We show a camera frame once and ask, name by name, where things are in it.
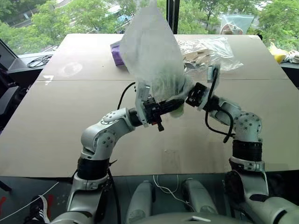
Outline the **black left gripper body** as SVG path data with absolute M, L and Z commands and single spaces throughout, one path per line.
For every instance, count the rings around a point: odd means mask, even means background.
M 161 119 L 161 107 L 159 104 L 155 101 L 154 98 L 149 98 L 143 103 L 145 113 L 146 113 L 146 119 L 147 123 L 153 125 L 157 125 L 158 130 L 161 132 L 164 130 L 164 127 L 162 125 L 162 119 Z

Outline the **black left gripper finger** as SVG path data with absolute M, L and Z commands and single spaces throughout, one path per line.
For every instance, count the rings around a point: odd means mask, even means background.
M 161 114 L 167 114 L 170 115 L 182 115 L 184 113 L 184 107 L 163 107 Z
M 180 107 L 181 105 L 184 104 L 184 100 L 183 99 L 172 99 L 172 100 L 168 100 L 168 101 L 162 101 L 160 102 L 160 105 L 162 107 Z

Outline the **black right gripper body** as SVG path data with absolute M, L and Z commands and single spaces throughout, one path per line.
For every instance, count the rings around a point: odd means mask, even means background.
M 199 107 L 208 93 L 208 88 L 201 83 L 196 83 L 187 95 L 185 102 L 192 107 Z

